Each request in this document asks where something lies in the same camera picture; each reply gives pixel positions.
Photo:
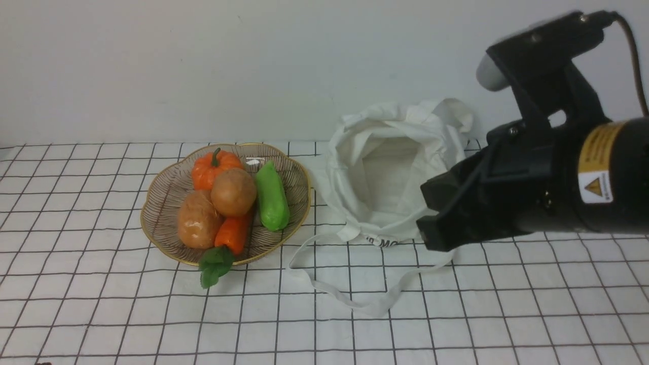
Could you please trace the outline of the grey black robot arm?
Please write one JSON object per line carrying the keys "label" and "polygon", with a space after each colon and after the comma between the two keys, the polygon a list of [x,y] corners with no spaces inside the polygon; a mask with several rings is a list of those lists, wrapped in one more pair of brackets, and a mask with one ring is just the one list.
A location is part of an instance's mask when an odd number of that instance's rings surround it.
{"label": "grey black robot arm", "polygon": [[431,251],[536,232],[647,234],[647,118],[503,134],[420,187]]}

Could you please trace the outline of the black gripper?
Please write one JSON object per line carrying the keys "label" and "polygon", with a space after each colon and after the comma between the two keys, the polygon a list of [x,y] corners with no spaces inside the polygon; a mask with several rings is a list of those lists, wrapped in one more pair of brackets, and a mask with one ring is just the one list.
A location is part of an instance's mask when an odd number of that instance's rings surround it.
{"label": "black gripper", "polygon": [[434,215],[417,220],[429,251],[535,232],[579,232],[576,150],[584,122],[519,119],[487,135],[477,152],[420,185]]}

